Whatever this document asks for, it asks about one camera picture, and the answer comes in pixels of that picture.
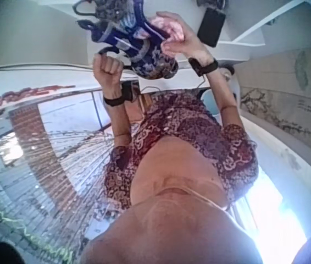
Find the painted wall mural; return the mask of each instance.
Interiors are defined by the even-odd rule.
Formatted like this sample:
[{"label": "painted wall mural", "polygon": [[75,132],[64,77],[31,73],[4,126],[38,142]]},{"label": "painted wall mural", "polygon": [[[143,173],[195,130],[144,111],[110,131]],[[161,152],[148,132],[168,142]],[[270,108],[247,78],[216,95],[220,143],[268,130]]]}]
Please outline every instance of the painted wall mural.
[{"label": "painted wall mural", "polygon": [[311,48],[237,65],[241,109],[311,148]]}]

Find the window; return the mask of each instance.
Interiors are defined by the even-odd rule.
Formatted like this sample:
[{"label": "window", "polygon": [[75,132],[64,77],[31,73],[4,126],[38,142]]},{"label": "window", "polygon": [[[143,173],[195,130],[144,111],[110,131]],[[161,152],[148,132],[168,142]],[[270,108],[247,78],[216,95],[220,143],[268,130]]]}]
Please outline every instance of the window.
[{"label": "window", "polygon": [[291,263],[307,241],[295,213],[260,167],[257,181],[235,209],[265,264]]},{"label": "window", "polygon": [[10,132],[0,138],[0,157],[5,166],[13,164],[23,154],[15,132]]}]

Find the hand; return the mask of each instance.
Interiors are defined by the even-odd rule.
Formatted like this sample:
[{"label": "hand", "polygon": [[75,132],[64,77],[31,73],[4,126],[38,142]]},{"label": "hand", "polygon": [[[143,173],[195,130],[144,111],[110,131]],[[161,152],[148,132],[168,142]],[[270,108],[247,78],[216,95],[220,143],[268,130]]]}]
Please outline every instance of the hand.
[{"label": "hand", "polygon": [[170,18],[178,22],[184,31],[185,41],[183,42],[168,42],[163,48],[174,53],[183,53],[187,58],[195,58],[199,63],[205,67],[213,63],[214,59],[211,53],[207,50],[205,45],[201,43],[196,33],[178,14],[170,12],[157,12],[157,15],[162,18]]},{"label": "hand", "polygon": [[121,96],[121,75],[124,64],[118,59],[107,57],[106,54],[95,54],[93,59],[93,74],[100,83],[103,96],[106,99],[116,99]]}]

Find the floral dress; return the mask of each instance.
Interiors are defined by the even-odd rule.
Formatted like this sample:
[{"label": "floral dress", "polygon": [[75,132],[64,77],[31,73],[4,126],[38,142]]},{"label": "floral dress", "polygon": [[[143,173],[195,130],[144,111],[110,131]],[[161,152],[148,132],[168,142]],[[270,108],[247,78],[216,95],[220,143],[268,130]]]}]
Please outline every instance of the floral dress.
[{"label": "floral dress", "polygon": [[146,153],[164,136],[189,142],[217,169],[229,202],[241,198],[258,176],[256,145],[238,125],[222,127],[189,92],[159,93],[129,146],[114,148],[106,166],[105,191],[122,210]]}]

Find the woman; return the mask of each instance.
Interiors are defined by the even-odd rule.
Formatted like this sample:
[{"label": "woman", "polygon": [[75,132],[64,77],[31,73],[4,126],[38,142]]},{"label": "woman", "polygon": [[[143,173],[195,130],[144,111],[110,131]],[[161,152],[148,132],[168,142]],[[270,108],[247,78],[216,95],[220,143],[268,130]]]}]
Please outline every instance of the woman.
[{"label": "woman", "polygon": [[[176,14],[161,12],[184,29],[185,41],[163,48],[214,59]],[[121,96],[122,62],[96,55],[94,74],[107,100]],[[223,128],[204,105],[186,93],[155,98],[131,138],[124,105],[108,106],[115,149],[107,165],[107,195],[126,210],[91,241],[82,263],[261,263],[248,237],[225,212],[257,177],[254,144],[248,140],[224,77],[207,74]]]}]

